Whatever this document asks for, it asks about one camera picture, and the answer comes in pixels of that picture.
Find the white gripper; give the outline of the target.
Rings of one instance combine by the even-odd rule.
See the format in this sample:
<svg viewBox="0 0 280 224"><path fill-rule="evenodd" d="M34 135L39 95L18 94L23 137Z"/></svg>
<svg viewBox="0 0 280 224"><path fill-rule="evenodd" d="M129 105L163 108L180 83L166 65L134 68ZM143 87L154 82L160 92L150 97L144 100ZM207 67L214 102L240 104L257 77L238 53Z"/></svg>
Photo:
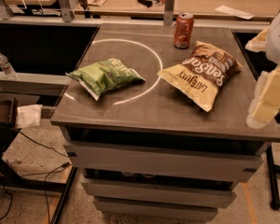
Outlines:
<svg viewBox="0 0 280 224"><path fill-rule="evenodd" d="M245 48L253 52L266 50L268 60L280 64L280 12L270 27L264 28L249 40ZM272 72L263 71L257 81L254 98L248 108L246 124L261 129L268 125L280 111L280 65Z"/></svg>

